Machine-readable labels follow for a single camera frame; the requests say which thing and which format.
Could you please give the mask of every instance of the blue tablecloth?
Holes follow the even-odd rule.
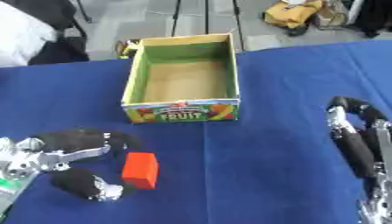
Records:
[[[128,60],[0,69],[1,136],[121,130],[160,163],[157,189],[111,203],[75,198],[42,174],[6,223],[356,223],[361,182],[329,139],[326,104],[357,97],[392,117],[391,53],[392,42],[364,42],[240,54],[237,122],[129,124]],[[119,181],[113,158],[83,165]]]

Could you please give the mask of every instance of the box label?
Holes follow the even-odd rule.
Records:
[[[238,106],[232,104],[176,105],[162,108],[130,108],[128,114],[134,123],[175,123],[237,118]]]

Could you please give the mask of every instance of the tripod leg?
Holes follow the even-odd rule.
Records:
[[[234,15],[235,15],[235,21],[237,22],[238,26],[238,33],[240,34],[240,41],[241,41],[241,49],[244,52],[245,51],[245,44],[243,41],[243,33],[242,33],[242,27],[241,27],[241,21],[240,21],[240,7],[238,7],[237,0],[233,0],[233,8],[234,8]]]
[[[171,28],[171,36],[174,37],[176,35],[177,29],[177,21],[179,20],[179,9],[181,8],[181,0],[177,0],[176,2],[176,10],[173,15],[173,27]]]
[[[210,32],[210,24],[209,24],[209,12],[210,12],[210,10],[209,10],[209,7],[210,7],[210,5],[209,5],[210,3],[209,3],[209,1],[208,0],[206,0],[205,1],[205,6],[206,6],[206,8],[205,8],[205,27],[206,27],[206,34],[208,34],[209,32]]]

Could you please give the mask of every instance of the cardboard bottom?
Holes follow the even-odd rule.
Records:
[[[227,98],[226,73],[219,60],[152,64],[143,101]]]

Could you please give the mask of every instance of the fruit box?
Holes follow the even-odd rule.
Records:
[[[231,34],[142,39],[122,108],[133,123],[238,118]]]

